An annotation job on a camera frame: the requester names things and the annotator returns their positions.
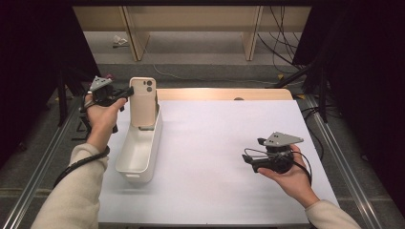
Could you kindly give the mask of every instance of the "metal rail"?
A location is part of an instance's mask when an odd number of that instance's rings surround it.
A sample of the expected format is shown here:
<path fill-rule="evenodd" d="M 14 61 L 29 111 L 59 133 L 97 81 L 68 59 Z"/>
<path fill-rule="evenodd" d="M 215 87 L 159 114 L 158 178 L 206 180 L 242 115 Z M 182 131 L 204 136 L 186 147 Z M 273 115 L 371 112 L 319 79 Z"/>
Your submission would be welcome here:
<path fill-rule="evenodd" d="M 307 95 L 307 98 L 307 104 L 309 107 L 318 106 L 312 95 Z M 375 210 L 373 209 L 373 205 L 369 202 L 366 193 L 363 191 L 360 183 L 358 182 L 357 177 L 341 151 L 339 144 L 334 138 L 328 123 L 325 123 L 319 114 L 315 114 L 314 116 L 322 136 L 330 148 L 330 152 L 336 161 L 337 167 L 339 168 L 343 179 L 345 179 L 349 191 L 352 194 L 353 200 L 357 204 L 358 210 L 366 222 L 367 227 L 372 229 L 382 228 L 382 225 L 376 216 Z"/>
<path fill-rule="evenodd" d="M 35 171 L 33 172 L 30 181 L 28 182 L 27 186 L 24 188 L 20 198 L 14 204 L 13 208 L 10 211 L 9 217 L 6 220 L 6 223 L 3 226 L 3 229 L 14 229 L 18 228 L 21 220 L 23 219 L 24 215 L 26 214 L 33 196 L 41 183 L 43 177 L 45 176 L 49 165 L 53 160 L 53 155 L 55 150 L 57 150 L 62 137 L 66 133 L 70 125 L 70 120 L 74 116 L 75 111 L 80 106 L 80 99 L 76 98 L 73 100 L 73 104 L 71 105 L 71 109 L 69 110 L 69 115 L 66 118 L 66 121 L 63 123 L 62 126 L 58 127 L 55 134 L 53 135 L 53 139 L 51 140 L 50 144 L 48 145 L 47 150 L 45 151 L 44 155 L 42 156 L 41 160 L 38 163 Z"/>

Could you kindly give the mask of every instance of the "floor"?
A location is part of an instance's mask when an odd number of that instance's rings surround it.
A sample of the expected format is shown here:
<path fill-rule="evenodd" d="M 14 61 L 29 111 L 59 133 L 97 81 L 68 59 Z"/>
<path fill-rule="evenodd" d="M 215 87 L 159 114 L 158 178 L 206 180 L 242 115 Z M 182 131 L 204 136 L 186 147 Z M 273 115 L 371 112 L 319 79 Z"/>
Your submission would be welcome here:
<path fill-rule="evenodd" d="M 289 63 L 281 60 L 268 50 L 258 39 L 252 61 L 246 61 L 241 37 L 237 32 L 152 32 L 142 60 L 135 62 L 127 44 L 113 48 L 114 37 L 126 38 L 125 32 L 85 32 L 89 45 L 102 76 L 111 74 L 118 85 L 126 85 L 128 79 L 135 75 L 155 77 L 158 87 L 225 87 L 225 88 L 263 88 L 271 87 L 278 82 L 279 76 L 288 76 L 296 71 Z M 260 33 L 264 41 L 274 48 L 275 41 L 268 33 Z M 299 33 L 287 34 L 290 45 L 296 46 Z M 276 49 L 284 58 L 290 60 L 286 46 L 278 43 Z M 301 95 L 303 79 L 293 82 L 287 88 L 294 95 L 299 107 L 308 108 L 316 95 Z M 38 118 L 24 141 L 26 150 L 17 150 L 6 165 L 0 170 L 0 222 L 6 223 L 9 214 L 21 210 L 21 219 L 17 220 L 18 228 L 30 228 L 40 206 L 52 189 L 54 179 L 69 160 L 72 147 L 77 144 L 75 137 L 83 136 L 77 131 L 78 118 L 75 112 L 76 98 L 69 100 L 71 117 L 63 128 L 57 128 L 58 103 L 57 94 L 50 98 L 47 110 Z M 332 94 L 328 102 L 333 103 Z M 314 133 L 313 142 L 321 155 L 322 163 L 331 187 L 336 194 L 340 207 L 347 211 L 362 228 L 405 228 L 405 219 L 396 209 L 390 196 L 376 177 L 367 160 L 361 157 L 362 152 L 350 127 L 336 108 L 328 110 L 332 136 L 339 146 L 338 154 L 346 161 L 347 167 L 341 171 L 336 160 L 333 143 L 327 141 L 317 115 L 308 119 L 308 127 Z M 342 172 L 350 171 L 355 180 L 348 182 Z M 27 194 L 28 186 L 35 183 L 32 174 L 39 174 L 33 194 Z M 26 197 L 28 204 L 19 203 Z M 364 201 L 372 206 L 370 211 L 361 210 Z M 127 225 L 100 225 L 100 228 L 135 228 Z"/>

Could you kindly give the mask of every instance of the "hand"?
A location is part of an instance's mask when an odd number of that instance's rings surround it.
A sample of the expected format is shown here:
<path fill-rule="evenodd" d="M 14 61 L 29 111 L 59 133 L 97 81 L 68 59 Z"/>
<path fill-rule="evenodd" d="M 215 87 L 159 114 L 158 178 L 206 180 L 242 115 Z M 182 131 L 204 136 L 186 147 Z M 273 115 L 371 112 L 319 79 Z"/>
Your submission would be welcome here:
<path fill-rule="evenodd" d="M 296 145 L 290 145 L 291 150 L 294 152 L 301 152 Z M 304 160 L 300 154 L 293 154 L 294 161 L 306 167 Z M 305 208 L 317 202 L 319 198 L 315 195 L 310 187 L 307 174 L 298 166 L 293 165 L 292 168 L 284 173 L 277 174 L 276 172 L 260 168 L 258 172 L 274 181 L 276 181 L 281 188 L 292 198 L 295 198 Z"/>
<path fill-rule="evenodd" d="M 93 99 L 91 94 L 86 96 L 86 101 L 91 99 Z M 87 143 L 95 146 L 100 152 L 104 152 L 113 133 L 113 128 L 117 124 L 118 111 L 125 103 L 126 99 L 120 98 L 110 107 L 93 105 L 87 109 L 87 116 L 92 126 L 92 132 L 87 139 Z"/>

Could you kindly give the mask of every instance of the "cable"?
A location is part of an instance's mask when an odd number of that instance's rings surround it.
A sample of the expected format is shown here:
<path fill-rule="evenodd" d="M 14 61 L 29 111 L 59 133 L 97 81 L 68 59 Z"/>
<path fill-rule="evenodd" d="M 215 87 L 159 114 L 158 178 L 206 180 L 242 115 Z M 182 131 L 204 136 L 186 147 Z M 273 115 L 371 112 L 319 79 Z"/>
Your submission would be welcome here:
<path fill-rule="evenodd" d="M 306 157 L 305 155 L 303 155 L 301 152 L 297 152 L 297 151 L 291 151 L 291 152 L 292 152 L 293 154 L 299 154 L 299 155 L 301 155 L 301 156 L 307 161 L 307 164 L 308 164 L 308 167 L 309 167 L 309 171 L 308 171 L 304 166 L 302 166 L 301 164 L 295 162 L 294 160 L 293 160 L 292 162 L 293 162 L 296 166 L 298 166 L 298 167 L 300 167 L 302 170 L 304 170 L 304 172 L 306 172 L 307 177 L 308 177 L 308 180 L 309 180 L 309 185 L 312 185 L 312 168 L 310 167 L 309 160 L 308 160 L 307 157 Z"/>
<path fill-rule="evenodd" d="M 66 168 L 60 175 L 59 177 L 57 177 L 56 181 L 54 182 L 53 187 L 56 187 L 56 185 L 60 182 L 60 180 L 62 180 L 65 176 L 67 176 L 69 173 L 71 173 L 73 170 L 77 169 L 78 167 L 87 164 L 89 162 L 92 162 L 94 160 L 106 157 L 108 154 L 110 153 L 110 148 L 107 146 L 107 148 L 105 149 L 105 151 L 103 153 L 100 154 L 96 154 L 93 156 L 89 156 L 86 157 L 84 159 L 81 159 L 75 163 L 73 163 L 72 165 L 68 166 L 68 168 Z"/>

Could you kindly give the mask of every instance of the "wrist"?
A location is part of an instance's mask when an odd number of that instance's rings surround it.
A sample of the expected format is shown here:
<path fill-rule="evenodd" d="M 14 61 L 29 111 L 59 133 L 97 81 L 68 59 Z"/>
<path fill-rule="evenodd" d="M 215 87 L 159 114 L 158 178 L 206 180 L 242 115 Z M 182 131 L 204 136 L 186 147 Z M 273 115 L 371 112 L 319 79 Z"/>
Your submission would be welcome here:
<path fill-rule="evenodd" d="M 297 198 L 297 201 L 306 209 L 319 200 L 319 197 L 312 190 Z"/>
<path fill-rule="evenodd" d="M 98 149 L 100 153 L 104 152 L 107 148 L 108 140 L 113 133 L 112 128 L 104 126 L 95 126 L 92 128 L 90 135 L 87 139 L 87 143 L 93 145 Z"/>

